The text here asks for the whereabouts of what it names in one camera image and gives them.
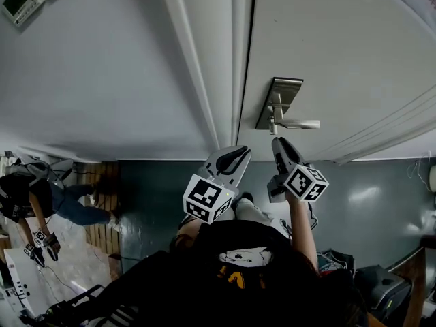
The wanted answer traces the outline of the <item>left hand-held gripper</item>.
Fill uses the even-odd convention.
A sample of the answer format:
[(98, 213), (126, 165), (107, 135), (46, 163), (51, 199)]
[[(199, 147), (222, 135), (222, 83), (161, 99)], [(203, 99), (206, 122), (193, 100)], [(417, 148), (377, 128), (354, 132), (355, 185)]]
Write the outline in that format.
[(243, 145), (211, 154), (205, 165), (191, 176), (183, 194), (185, 214), (207, 224), (218, 220), (239, 194), (237, 187), (251, 157), (251, 149)]

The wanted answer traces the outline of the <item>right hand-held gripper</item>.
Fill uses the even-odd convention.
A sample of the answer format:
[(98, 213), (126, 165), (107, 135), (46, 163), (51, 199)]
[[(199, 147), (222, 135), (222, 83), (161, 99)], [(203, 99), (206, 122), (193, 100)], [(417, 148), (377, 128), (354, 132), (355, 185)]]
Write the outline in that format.
[(324, 175), (315, 168), (301, 165), (304, 159), (285, 138), (274, 138), (271, 146), (278, 175), (267, 184), (269, 202), (284, 202), (287, 191), (302, 202), (316, 202), (329, 186)]

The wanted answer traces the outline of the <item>person's left forearm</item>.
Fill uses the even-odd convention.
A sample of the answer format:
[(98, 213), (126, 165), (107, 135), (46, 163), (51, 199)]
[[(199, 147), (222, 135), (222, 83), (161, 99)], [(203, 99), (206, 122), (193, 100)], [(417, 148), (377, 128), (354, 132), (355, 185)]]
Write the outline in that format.
[(175, 247), (177, 249), (190, 248), (194, 244), (203, 223), (202, 220), (187, 215), (178, 227)]

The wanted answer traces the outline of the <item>person's right forearm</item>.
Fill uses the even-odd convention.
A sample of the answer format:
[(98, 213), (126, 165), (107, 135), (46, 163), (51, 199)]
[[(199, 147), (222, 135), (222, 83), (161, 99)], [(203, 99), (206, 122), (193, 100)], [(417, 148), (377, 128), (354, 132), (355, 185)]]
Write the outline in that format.
[(293, 247), (310, 261), (315, 272), (318, 273), (317, 251), (309, 223), (308, 206), (290, 191), (285, 193), (285, 198), (290, 208)]

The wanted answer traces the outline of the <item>white door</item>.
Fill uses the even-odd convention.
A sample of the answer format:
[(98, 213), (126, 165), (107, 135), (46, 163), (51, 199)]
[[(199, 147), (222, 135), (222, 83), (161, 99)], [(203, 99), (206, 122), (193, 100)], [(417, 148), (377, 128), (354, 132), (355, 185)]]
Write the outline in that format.
[(307, 159), (436, 156), (436, 38), (398, 0), (255, 0), (238, 141), (273, 159), (255, 128), (274, 77), (304, 82), (279, 128)]

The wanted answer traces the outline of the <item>person's light grey trousers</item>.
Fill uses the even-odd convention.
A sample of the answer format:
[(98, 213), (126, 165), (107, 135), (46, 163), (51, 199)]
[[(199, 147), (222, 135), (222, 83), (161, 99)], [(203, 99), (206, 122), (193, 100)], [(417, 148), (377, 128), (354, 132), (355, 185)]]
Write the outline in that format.
[(246, 199), (239, 198), (233, 203), (232, 209), (238, 220), (254, 221), (273, 227), (289, 240), (292, 239), (292, 233), (289, 231), (290, 228), (286, 222), (283, 222), (282, 219), (272, 213), (260, 210), (254, 203), (252, 204)]

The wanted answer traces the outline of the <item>person's black printed shirt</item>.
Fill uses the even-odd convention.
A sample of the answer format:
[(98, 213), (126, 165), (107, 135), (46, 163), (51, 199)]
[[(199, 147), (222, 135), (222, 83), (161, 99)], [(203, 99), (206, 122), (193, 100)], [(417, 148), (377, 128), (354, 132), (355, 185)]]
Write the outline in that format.
[(295, 243), (252, 221), (202, 225), (190, 248), (175, 241), (144, 258), (100, 298), (136, 306), (151, 326), (369, 327), (348, 271), (321, 276)]

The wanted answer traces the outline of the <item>black bag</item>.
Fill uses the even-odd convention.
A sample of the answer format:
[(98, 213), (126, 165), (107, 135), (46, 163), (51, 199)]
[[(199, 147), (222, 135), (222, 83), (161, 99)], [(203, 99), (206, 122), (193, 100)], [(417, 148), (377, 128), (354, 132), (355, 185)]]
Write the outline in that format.
[(321, 276), (336, 270), (346, 270), (355, 275), (355, 259), (352, 255), (328, 249), (317, 253), (318, 271)]

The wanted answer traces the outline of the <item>black plastic case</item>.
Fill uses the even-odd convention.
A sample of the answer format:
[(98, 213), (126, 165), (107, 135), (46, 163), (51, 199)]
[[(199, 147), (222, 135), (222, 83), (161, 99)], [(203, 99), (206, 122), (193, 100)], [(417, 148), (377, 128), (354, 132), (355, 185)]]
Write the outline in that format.
[(367, 266), (356, 271), (354, 283), (368, 311), (377, 319), (389, 317), (409, 296), (412, 284), (381, 266)]

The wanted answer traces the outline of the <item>white rounded machine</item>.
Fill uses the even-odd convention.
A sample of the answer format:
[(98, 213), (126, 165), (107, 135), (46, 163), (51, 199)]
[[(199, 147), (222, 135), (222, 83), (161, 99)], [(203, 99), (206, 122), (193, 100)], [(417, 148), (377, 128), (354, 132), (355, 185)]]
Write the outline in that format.
[(5, 151), (0, 156), (0, 176), (17, 174), (23, 176), (34, 176), (35, 180), (30, 182), (32, 186), (42, 179), (64, 189), (65, 179), (73, 172), (74, 161), (51, 157), (49, 155), (33, 156), (24, 152), (13, 153)]

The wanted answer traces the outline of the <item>white box-shaped appliance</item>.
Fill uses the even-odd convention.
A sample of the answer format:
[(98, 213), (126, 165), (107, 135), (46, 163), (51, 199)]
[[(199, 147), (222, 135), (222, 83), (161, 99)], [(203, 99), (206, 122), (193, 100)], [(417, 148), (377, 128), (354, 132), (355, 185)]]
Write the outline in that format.
[(6, 249), (4, 255), (21, 305), (33, 317), (44, 313), (48, 308), (48, 301), (35, 262), (21, 248)]

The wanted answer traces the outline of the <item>white door frame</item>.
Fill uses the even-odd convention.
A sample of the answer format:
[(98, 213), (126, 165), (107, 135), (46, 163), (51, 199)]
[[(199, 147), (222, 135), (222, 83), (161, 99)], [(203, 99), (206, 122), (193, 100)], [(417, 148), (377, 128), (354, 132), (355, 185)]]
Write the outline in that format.
[(236, 144), (253, 0), (164, 0), (213, 146)]

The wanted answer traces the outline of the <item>brown wooden table frame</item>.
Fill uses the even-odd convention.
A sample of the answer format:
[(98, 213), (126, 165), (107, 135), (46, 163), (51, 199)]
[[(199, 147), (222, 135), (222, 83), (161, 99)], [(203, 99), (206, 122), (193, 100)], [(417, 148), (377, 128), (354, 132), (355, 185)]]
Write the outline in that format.
[(387, 267), (387, 270), (409, 279), (412, 283), (409, 306), (403, 327), (419, 327), (426, 288), (425, 249), (436, 249), (436, 235), (424, 235), (418, 248), (405, 258)]

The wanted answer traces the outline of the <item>white wall thermostat panel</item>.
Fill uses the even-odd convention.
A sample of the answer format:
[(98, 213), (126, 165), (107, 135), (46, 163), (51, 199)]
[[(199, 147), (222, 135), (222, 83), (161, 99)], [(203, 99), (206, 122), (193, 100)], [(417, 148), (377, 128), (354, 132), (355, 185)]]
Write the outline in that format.
[(19, 28), (44, 2), (45, 0), (0, 0), (0, 8), (10, 22)]

